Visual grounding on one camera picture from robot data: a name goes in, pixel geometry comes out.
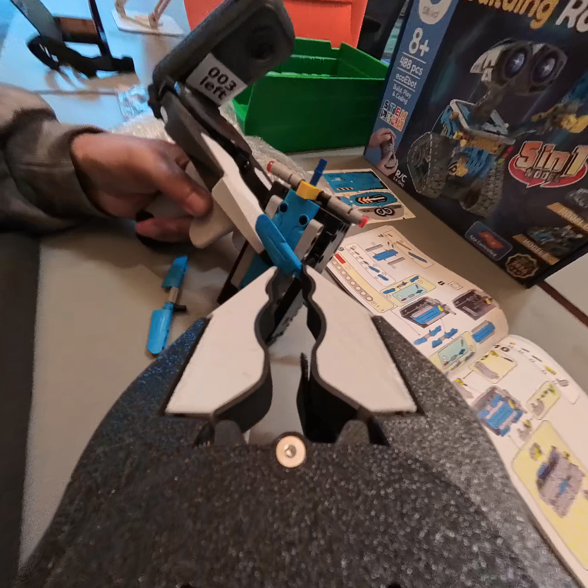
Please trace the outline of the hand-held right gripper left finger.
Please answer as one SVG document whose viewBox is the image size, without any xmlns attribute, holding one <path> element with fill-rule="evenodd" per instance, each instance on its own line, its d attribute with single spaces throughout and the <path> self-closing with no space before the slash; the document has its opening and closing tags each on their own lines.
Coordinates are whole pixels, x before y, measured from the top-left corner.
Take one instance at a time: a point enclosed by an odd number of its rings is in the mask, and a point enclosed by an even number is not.
<svg viewBox="0 0 588 588">
<path fill-rule="evenodd" d="M 275 271 L 266 271 L 205 320 L 166 415 L 230 420 L 248 432 L 268 413 L 272 378 L 266 339 L 274 325 Z"/>
</svg>

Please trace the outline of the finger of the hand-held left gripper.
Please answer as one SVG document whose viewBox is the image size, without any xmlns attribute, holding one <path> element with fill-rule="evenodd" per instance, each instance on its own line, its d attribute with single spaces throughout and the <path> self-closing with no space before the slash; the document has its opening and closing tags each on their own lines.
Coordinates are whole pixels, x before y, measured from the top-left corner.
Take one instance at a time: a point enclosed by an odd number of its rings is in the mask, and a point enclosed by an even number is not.
<svg viewBox="0 0 588 588">
<path fill-rule="evenodd" d="M 211 188 L 212 199 L 247 243 L 262 254 L 264 247 L 256 232 L 256 223 L 263 212 L 257 197 L 245 183 L 231 155 L 208 134 L 202 133 L 201 136 L 222 170 L 221 178 Z"/>
</svg>

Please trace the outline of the large blue brick panel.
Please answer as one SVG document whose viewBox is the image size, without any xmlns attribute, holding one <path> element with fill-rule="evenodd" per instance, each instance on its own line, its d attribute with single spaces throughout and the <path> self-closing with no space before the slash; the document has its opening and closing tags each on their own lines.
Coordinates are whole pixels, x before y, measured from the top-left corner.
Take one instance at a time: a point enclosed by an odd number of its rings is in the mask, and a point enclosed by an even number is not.
<svg viewBox="0 0 588 588">
<path fill-rule="evenodd" d="M 267 215 L 258 216 L 255 231 L 273 265 L 284 275 L 300 277 L 302 263 L 288 245 L 280 230 Z"/>
</svg>

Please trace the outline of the blue grey axle assembly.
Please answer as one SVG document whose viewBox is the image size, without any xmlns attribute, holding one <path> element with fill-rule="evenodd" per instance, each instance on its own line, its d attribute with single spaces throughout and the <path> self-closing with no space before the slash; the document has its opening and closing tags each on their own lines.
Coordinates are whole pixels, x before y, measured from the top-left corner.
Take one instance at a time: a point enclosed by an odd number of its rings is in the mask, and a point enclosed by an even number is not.
<svg viewBox="0 0 588 588">
<path fill-rule="evenodd" d="M 187 306 L 178 303 L 179 294 L 179 286 L 170 287 L 167 301 L 152 312 L 146 344 L 146 350 L 152 356 L 158 356 L 166 348 L 175 315 L 187 313 Z"/>
</svg>

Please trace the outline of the black blue brick model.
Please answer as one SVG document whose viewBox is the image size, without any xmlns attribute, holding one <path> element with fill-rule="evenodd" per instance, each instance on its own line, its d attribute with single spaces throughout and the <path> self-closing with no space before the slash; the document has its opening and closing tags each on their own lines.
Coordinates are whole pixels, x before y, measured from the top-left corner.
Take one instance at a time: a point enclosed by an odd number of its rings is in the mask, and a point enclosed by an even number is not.
<svg viewBox="0 0 588 588">
<path fill-rule="evenodd" d="M 283 165 L 271 161 L 268 172 L 282 183 L 274 181 L 268 195 L 261 200 L 263 214 L 272 219 L 302 266 L 309 266 L 318 273 L 331 260 L 351 225 L 362 228 L 368 221 L 357 208 L 318 187 L 325 166 L 326 160 L 321 159 L 311 181 L 307 182 Z M 265 251 L 258 254 L 247 243 L 238 248 L 239 256 L 217 299 L 219 304 L 228 301 L 274 266 Z M 274 292 L 270 307 L 272 321 L 266 335 L 269 345 L 285 332 L 303 305 L 300 277 L 284 275 L 279 270 Z"/>
</svg>

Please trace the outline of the person's left forearm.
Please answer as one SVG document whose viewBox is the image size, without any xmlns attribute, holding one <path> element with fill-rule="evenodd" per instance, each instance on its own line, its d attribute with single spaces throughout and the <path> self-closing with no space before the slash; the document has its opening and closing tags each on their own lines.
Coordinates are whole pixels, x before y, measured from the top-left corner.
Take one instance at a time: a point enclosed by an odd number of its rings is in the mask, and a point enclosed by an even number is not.
<svg viewBox="0 0 588 588">
<path fill-rule="evenodd" d="M 58 121 L 35 93 L 1 85 L 1 231 L 43 234 L 103 217 L 71 156 L 75 138 L 102 129 Z"/>
</svg>

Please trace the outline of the grey desk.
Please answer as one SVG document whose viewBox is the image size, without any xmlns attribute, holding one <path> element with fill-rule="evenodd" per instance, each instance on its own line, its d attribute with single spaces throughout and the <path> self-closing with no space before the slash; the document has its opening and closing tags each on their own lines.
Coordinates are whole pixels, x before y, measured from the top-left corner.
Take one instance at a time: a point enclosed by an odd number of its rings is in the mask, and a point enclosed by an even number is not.
<svg viewBox="0 0 588 588">
<path fill-rule="evenodd" d="M 110 129 L 123 121 L 116 93 L 147 84 L 176 38 L 123 33 L 112 1 L 98 1 L 110 48 L 129 55 L 136 75 L 82 81 L 49 72 L 26 48 L 33 29 L 11 6 L 1 45 L 1 82 L 39 93 L 61 121 Z M 587 390 L 587 327 L 555 299 L 584 312 L 587 261 L 579 259 L 525 290 L 405 192 L 415 218 L 394 226 L 422 252 L 481 287 L 502 307 L 510 330 L 535 342 Z M 44 238 L 36 310 L 34 384 L 28 427 L 19 563 L 36 548 L 100 421 L 150 363 L 151 312 L 163 301 L 168 254 L 144 247 L 126 224 L 92 222 Z"/>
</svg>

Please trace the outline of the person's left hand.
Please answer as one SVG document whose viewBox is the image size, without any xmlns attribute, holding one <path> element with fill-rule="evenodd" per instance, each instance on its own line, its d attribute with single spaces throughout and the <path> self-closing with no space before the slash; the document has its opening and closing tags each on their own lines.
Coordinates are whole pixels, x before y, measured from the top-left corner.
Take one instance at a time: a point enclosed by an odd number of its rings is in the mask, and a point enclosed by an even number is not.
<svg viewBox="0 0 588 588">
<path fill-rule="evenodd" d="M 70 157 L 86 196 L 107 215 L 135 219 L 159 195 L 179 207 L 177 217 L 137 221 L 139 236 L 188 242 L 192 220 L 207 216 L 212 207 L 210 193 L 187 174 L 189 158 L 173 143 L 106 132 L 82 134 L 72 141 Z"/>
</svg>

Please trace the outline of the orange plastic case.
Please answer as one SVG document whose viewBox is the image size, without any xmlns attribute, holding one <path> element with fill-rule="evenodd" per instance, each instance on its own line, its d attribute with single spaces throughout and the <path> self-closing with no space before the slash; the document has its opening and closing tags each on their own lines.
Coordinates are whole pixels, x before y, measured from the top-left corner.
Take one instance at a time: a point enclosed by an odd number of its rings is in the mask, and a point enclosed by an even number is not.
<svg viewBox="0 0 588 588">
<path fill-rule="evenodd" d="M 357 47 L 367 1 L 283 1 L 298 38 Z"/>
</svg>

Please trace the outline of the green plastic bin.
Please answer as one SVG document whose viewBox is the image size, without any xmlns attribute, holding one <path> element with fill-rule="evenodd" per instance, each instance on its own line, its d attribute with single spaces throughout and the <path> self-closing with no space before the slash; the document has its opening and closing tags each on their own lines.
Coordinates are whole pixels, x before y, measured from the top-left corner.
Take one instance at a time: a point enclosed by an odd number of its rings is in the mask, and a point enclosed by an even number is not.
<svg viewBox="0 0 588 588">
<path fill-rule="evenodd" d="M 388 66 L 355 47 L 297 38 L 291 57 L 233 99 L 245 135 L 284 153 L 365 146 Z"/>
</svg>

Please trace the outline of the clear plastic bag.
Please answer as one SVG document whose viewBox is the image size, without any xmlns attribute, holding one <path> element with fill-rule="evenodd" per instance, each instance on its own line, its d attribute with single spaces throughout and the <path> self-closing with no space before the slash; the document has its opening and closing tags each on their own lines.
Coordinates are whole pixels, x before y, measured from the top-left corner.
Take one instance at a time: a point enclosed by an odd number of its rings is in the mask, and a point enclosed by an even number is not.
<svg viewBox="0 0 588 588">
<path fill-rule="evenodd" d="M 155 117 L 148 105 L 148 90 L 146 86 L 134 85 L 127 90 L 118 92 L 116 96 L 123 116 L 123 122 L 112 129 L 114 133 L 173 142 L 173 139 L 165 130 L 165 123 Z M 305 171 L 290 156 L 276 150 L 262 138 L 245 135 L 240 128 L 236 106 L 233 102 L 222 106 L 220 112 L 239 134 L 244 137 L 254 158 L 265 172 L 268 172 L 269 163 L 274 161 L 301 176 L 303 180 L 311 180 L 313 175 L 312 171 Z"/>
</svg>

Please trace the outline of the black phone stand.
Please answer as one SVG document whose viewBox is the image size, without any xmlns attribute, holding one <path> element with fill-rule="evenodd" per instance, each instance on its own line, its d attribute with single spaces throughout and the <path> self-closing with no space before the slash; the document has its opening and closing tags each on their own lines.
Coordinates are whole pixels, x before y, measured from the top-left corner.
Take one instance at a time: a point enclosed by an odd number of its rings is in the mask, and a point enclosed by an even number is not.
<svg viewBox="0 0 588 588">
<path fill-rule="evenodd" d="M 26 42 L 34 57 L 52 71 L 70 68 L 93 79 L 99 72 L 135 73 L 130 56 L 115 57 L 109 47 L 96 1 L 88 1 L 90 18 L 52 14 L 42 1 L 11 1 L 36 31 Z"/>
</svg>

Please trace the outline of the instruction booklet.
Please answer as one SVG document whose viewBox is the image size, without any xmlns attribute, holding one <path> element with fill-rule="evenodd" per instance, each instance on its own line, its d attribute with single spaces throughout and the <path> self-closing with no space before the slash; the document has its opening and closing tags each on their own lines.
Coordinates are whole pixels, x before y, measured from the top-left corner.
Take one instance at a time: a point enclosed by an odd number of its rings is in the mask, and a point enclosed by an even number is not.
<svg viewBox="0 0 588 588">
<path fill-rule="evenodd" d="M 430 357 L 472 408 L 540 532 L 587 587 L 587 393 L 533 342 L 478 347 L 469 333 Z"/>
</svg>

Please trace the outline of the black perforated panel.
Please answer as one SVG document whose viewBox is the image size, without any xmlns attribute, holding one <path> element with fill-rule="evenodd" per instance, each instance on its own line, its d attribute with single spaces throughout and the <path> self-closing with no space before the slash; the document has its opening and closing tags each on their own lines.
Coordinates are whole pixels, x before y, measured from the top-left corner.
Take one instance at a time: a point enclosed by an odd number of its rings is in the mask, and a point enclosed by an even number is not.
<svg viewBox="0 0 588 588">
<path fill-rule="evenodd" d="M 1 233 L 1 587 L 19 565 L 39 267 L 37 239 Z"/>
</svg>

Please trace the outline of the robot kit box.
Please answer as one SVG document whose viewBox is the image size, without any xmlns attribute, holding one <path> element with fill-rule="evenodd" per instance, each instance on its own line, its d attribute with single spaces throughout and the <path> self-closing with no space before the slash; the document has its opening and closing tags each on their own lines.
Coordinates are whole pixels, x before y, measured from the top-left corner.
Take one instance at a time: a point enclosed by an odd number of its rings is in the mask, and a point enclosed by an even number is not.
<svg viewBox="0 0 588 588">
<path fill-rule="evenodd" d="M 529 288 L 587 253 L 587 1 L 409 1 L 364 158 Z"/>
</svg>

